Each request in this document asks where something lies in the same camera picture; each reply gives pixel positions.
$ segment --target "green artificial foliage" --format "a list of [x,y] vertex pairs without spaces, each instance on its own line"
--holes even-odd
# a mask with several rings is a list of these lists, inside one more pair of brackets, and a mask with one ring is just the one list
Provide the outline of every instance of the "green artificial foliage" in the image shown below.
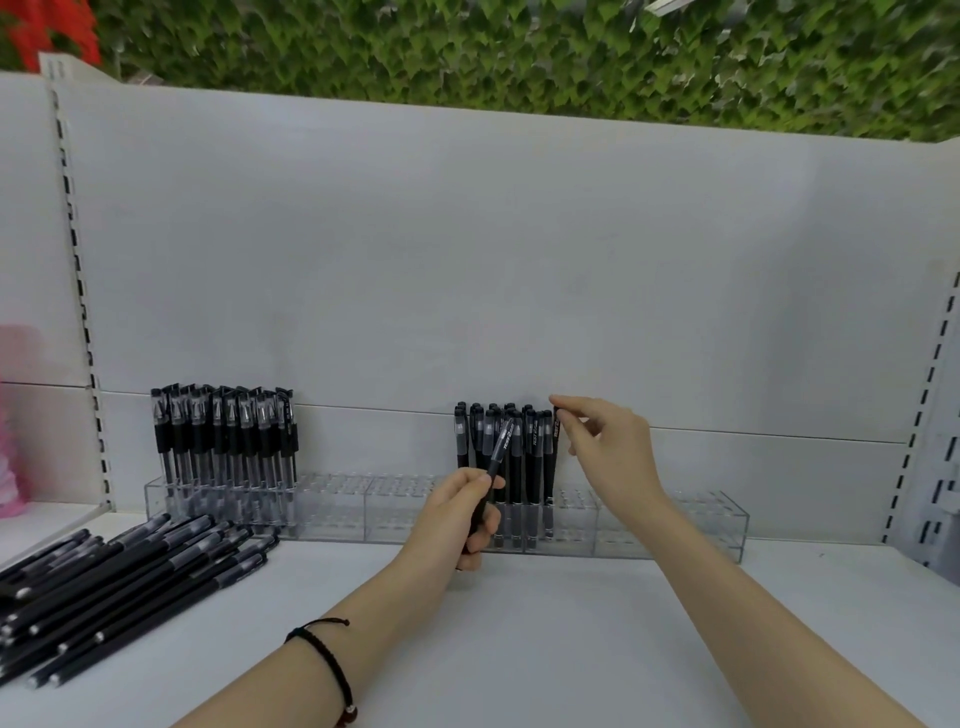
[[[168,85],[938,141],[958,0],[91,0],[104,68]],[[0,43],[0,67],[15,65]]]

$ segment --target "white shelf back panel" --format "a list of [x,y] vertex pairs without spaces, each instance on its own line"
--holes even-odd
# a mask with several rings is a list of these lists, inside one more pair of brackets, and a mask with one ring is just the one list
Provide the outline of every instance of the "white shelf back panel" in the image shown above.
[[89,383],[50,95],[0,73],[0,380]]
[[31,498],[99,504],[104,496],[93,398],[80,387],[2,384]]
[[898,441],[956,264],[922,145],[58,90],[109,391]]
[[[105,393],[112,498],[143,510],[143,484],[161,472],[150,398]],[[440,474],[456,468],[453,418],[300,406],[302,472]],[[753,536],[876,543],[890,505],[900,445],[655,429],[664,485],[718,488],[750,513]],[[586,482],[561,441],[558,478]]]

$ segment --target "white shelf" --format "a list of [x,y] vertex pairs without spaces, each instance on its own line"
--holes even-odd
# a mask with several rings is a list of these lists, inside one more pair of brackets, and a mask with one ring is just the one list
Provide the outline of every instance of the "white shelf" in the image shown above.
[[[111,514],[92,528],[107,536],[137,519]],[[254,578],[63,688],[0,689],[0,714],[35,728],[63,716],[166,728],[395,552],[284,543]],[[960,590],[885,546],[750,541],[743,566],[930,728],[955,725]],[[360,708],[368,728],[747,724],[656,564],[527,556],[489,558],[458,582]]]
[[100,510],[84,503],[31,503],[23,515],[0,520],[0,567],[82,527]]

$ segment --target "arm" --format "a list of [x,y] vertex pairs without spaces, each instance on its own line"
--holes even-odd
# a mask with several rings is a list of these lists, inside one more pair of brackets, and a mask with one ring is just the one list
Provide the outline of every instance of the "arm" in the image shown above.
[[677,510],[645,420],[603,400],[551,400],[590,485],[650,550],[755,725],[923,728]]
[[[324,615],[348,619],[350,625],[324,623],[309,628],[336,657],[354,700],[363,694],[390,650],[440,606],[454,569],[480,568],[477,551],[496,532],[499,511],[488,505],[484,527],[469,538],[467,534],[473,508],[490,485],[483,471],[470,468],[448,477],[427,499],[396,558]],[[502,488],[503,479],[497,478],[494,487]],[[468,554],[462,554],[464,542]],[[175,728],[330,728],[343,710],[344,699],[329,666],[307,642],[293,639]]]

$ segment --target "wrist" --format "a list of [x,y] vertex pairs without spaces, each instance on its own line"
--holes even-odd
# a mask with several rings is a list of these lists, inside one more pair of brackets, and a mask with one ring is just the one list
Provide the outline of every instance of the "wrist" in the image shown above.
[[683,518],[673,500],[664,491],[639,500],[624,519],[624,525],[642,542],[659,527],[670,527],[676,518]]

